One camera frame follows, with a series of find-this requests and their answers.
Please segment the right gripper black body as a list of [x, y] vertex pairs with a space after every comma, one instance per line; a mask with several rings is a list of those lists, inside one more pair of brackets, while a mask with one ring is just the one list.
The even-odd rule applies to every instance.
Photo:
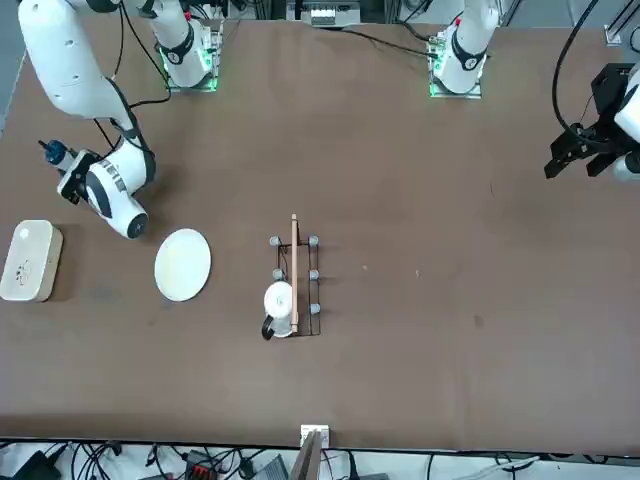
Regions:
[[57, 193], [74, 205], [88, 198], [86, 192], [86, 176], [88, 173], [88, 151], [80, 150], [72, 153], [66, 151], [62, 160], [56, 165], [61, 175]]

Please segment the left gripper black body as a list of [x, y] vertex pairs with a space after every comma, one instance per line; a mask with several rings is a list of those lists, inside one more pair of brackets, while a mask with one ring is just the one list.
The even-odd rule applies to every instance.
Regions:
[[638, 131], [638, 64], [609, 63], [591, 82], [596, 129]]

